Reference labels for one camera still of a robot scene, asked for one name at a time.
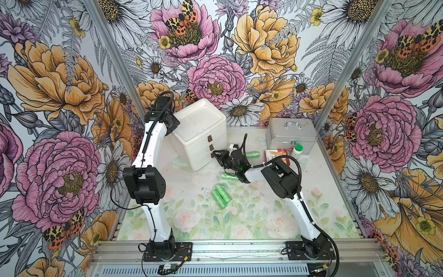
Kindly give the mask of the green trash bag roll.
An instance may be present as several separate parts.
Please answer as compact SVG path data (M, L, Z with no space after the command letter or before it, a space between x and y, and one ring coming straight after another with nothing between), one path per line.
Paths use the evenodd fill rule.
M257 159L260 157L260 152L259 151L250 151L246 153L246 157L248 159Z
M216 190L220 197L223 199L225 204L229 204L232 201L232 198L229 196L229 194L225 191L222 185L217 184Z
M230 174L227 174L227 173L223 173L221 175L221 179L222 180L230 180L230 181L238 181L239 180L237 176L230 175Z
M226 208L226 203L217 190L213 190L211 196L221 210Z

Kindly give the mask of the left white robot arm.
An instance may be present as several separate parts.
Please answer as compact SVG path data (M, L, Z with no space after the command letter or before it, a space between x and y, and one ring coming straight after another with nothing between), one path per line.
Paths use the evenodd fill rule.
M129 195L142 207L149 224L151 234L145 252L151 256L172 256L176 249L172 228L160 202L166 194L166 181L156 168L164 138L180 124L174 116L174 98L171 91L156 98L144 117L144 136L136 159L123 170Z

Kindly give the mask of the white bottle green cap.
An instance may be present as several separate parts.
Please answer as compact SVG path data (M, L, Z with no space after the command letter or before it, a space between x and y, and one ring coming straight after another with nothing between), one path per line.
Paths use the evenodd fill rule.
M291 156L294 157L295 159L299 159L302 154L303 154L303 146L300 144L295 145L291 152Z

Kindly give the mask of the right aluminium corner post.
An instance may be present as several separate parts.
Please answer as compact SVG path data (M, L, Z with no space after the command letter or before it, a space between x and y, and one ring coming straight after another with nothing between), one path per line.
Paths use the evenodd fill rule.
M330 112L334 108L335 103L346 86L348 78L351 76L353 69L358 63L358 58L363 55L363 52L367 49L372 37L378 32L379 27L393 2L394 1L392 0L378 1L373 14L369 18L368 24L363 29L361 38L356 40L356 45L351 52L349 59L346 61L325 106L322 108L321 113L314 122L316 131L320 130L324 121L328 118Z

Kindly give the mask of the left aluminium corner post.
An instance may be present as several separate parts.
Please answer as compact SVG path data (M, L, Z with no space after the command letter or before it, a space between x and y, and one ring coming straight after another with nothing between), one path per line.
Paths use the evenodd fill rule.
M98 1L85 1L85 7L91 16L94 26L100 33L100 38L103 42L103 45L107 49L116 67L116 70L118 71L119 76L122 79L123 85L125 86L131 100L133 101L133 104L135 105L140 120L144 122L146 109L143 106L143 103L136 91L136 87L134 85L132 77L124 63L118 45L113 39L113 34L111 33L111 30L106 23L106 19L102 13Z

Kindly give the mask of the silver metal case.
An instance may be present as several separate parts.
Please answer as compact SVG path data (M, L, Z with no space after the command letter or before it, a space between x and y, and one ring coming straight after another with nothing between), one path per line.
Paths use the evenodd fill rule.
M269 150L303 147L302 155L309 155L317 143L317 131L310 119L271 118L266 130Z

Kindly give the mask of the aluminium front rail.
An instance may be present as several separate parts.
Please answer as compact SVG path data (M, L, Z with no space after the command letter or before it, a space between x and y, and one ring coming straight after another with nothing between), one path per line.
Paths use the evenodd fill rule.
M285 240L193 241L191 264L290 263ZM140 264L144 241L105 241L92 258L92 265ZM338 239L341 263L385 262L374 239Z

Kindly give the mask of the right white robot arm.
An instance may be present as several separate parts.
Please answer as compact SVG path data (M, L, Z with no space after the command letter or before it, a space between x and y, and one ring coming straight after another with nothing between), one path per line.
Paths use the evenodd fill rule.
M251 165L245 146L236 144L230 150L211 153L225 170L234 172L242 183L266 182L277 197L288 204L301 232L301 241L288 241L283 253L290 260L338 259L339 252L333 239L313 219L302 193L302 169L299 162L282 155L260 165Z

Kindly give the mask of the red white cardboard box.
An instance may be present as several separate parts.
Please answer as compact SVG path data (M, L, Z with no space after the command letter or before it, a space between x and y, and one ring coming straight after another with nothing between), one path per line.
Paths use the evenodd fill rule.
M276 157L286 156L286 155L288 155L286 150L265 150L264 151L264 157L265 157L266 162L268 162Z

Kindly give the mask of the aluminium corner post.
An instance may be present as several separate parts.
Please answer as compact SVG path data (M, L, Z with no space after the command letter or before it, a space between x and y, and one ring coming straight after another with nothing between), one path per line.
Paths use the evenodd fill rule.
M100 33L100 38L103 42L103 45L107 49L116 67L116 70L118 71L119 76L122 79L123 85L125 86L131 100L133 101L133 104L135 105L140 120L144 122L146 109L143 106L143 103L136 91L136 87L134 85L132 77L124 63L118 45L113 39L113 34L111 33L111 30L106 23L106 19L102 13L98 1L85 1L85 7L91 16L94 26Z
M328 118L330 112L334 108L335 103L346 86L348 78L351 76L353 69L358 63L358 58L363 55L363 52L367 49L372 37L378 32L379 27L393 2L394 1L392 0L378 1L373 14L369 18L368 24L363 29L361 38L356 40L356 45L351 52L349 59L346 61L325 106L322 108L321 113L314 122L316 131L320 130L324 121Z

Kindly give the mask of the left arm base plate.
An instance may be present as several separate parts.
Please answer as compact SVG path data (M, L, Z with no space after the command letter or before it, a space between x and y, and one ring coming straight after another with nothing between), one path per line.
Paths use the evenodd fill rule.
M149 242L143 251L143 262L188 262L192 259L193 243Z

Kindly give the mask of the white drawer cabinet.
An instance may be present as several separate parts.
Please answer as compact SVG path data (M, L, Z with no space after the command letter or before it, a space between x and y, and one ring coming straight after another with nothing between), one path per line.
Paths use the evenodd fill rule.
M171 142L193 171L214 160L214 151L227 148L226 116L210 101L200 99L174 116L180 124L173 130Z

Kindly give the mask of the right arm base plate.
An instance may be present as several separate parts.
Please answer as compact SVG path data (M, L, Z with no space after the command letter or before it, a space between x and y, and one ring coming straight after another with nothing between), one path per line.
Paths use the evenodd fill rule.
M336 259L335 250L329 241L321 243L310 241L286 241L285 248L289 260L329 261Z

